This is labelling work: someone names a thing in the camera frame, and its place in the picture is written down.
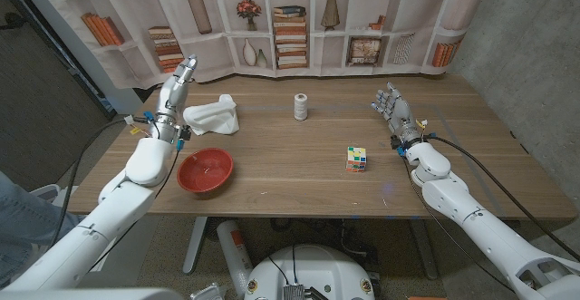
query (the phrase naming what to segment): wooden table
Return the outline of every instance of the wooden table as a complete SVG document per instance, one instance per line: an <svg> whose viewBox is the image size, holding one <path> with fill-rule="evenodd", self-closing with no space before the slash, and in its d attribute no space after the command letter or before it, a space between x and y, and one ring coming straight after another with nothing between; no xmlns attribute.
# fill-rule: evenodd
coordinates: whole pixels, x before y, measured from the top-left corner
<svg viewBox="0 0 580 300"><path fill-rule="evenodd" d="M470 151L535 216L570 219L576 211L536 161L509 134L479 95L457 75L392 77L427 132ZM235 217L430 218L413 192L402 159L390 147L385 120L371 109L386 78L271 81L232 77L192 83L187 105L216 102L229 93L237 103L240 130L234 135L192 136L150 214ZM294 95L308 95L308 119L294 119ZM157 93L142 111L154 111ZM102 187L127 162L142 135L126 128L72 196L69 208L86 213ZM500 218L524 214L469 160L436 140L472 195ZM364 173L345 171L348 146L367 149ZM177 167L196 150L219 147L234 158L227 184L210 198L182 189Z"/></svg>

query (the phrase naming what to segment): white vase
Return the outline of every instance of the white vase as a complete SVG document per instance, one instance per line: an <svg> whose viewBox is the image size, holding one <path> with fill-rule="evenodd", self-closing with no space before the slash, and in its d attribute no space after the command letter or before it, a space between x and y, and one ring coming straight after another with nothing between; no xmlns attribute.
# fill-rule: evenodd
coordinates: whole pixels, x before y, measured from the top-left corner
<svg viewBox="0 0 580 300"><path fill-rule="evenodd" d="M244 60L246 61L247 65L254 66L256 65L257 55L256 50L250 44L250 41L246 39L244 43Z"/></svg>
<svg viewBox="0 0 580 300"><path fill-rule="evenodd" d="M256 65L260 68L266 68L268 66L268 61L266 60L266 56L264 55L264 52L262 52L262 49L257 53Z"/></svg>

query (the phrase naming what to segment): flower vase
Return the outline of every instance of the flower vase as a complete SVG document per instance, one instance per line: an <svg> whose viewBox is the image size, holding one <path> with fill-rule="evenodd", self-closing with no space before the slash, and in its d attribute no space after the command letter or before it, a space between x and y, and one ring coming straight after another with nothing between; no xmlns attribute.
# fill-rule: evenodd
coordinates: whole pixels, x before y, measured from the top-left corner
<svg viewBox="0 0 580 300"><path fill-rule="evenodd" d="M266 56L264 55L264 52L262 52L262 49L257 53L256 65L260 68L266 68L268 66L268 61L266 60Z"/></svg>
<svg viewBox="0 0 580 300"><path fill-rule="evenodd" d="M252 44L250 44L250 41L248 41L247 39L246 42L244 43L243 54L244 61L246 61L247 65L250 66L256 65L257 61L256 50L254 49L254 47L252 47Z"/></svg>
<svg viewBox="0 0 580 300"><path fill-rule="evenodd" d="M254 17L247 18L247 30L250 32L257 30L256 23L254 23Z"/></svg>

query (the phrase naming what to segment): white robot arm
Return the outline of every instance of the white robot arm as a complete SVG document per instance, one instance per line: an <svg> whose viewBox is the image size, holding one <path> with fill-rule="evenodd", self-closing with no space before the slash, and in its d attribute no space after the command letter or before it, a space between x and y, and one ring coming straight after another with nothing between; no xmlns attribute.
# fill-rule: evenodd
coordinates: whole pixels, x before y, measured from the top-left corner
<svg viewBox="0 0 580 300"><path fill-rule="evenodd" d="M167 177L165 161L173 145L183 142L182 132L188 133L178 123L197 62L191 55L165 81L150 120L152 137L139 140L125 169L103 188L97 208L4 291L77 286L109 243L147 213L155 194L145 187L157 186Z"/></svg>
<svg viewBox="0 0 580 300"><path fill-rule="evenodd" d="M520 299L577 298L580 264L533 247L471 197L450 162L418 132L409 104L390 83L388 88L379 91L372 107L389 122L400 154L416 166L411 176L422 187L425 202L463 228Z"/></svg>

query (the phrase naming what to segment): red label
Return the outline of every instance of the red label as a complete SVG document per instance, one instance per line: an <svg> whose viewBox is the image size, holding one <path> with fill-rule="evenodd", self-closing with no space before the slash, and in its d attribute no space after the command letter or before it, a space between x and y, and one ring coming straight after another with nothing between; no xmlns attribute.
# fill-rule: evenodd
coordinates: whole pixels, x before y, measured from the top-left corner
<svg viewBox="0 0 580 300"><path fill-rule="evenodd" d="M244 239L242 238L242 234L239 230L231 231L232 239L234 239L234 245L242 246L244 245Z"/></svg>

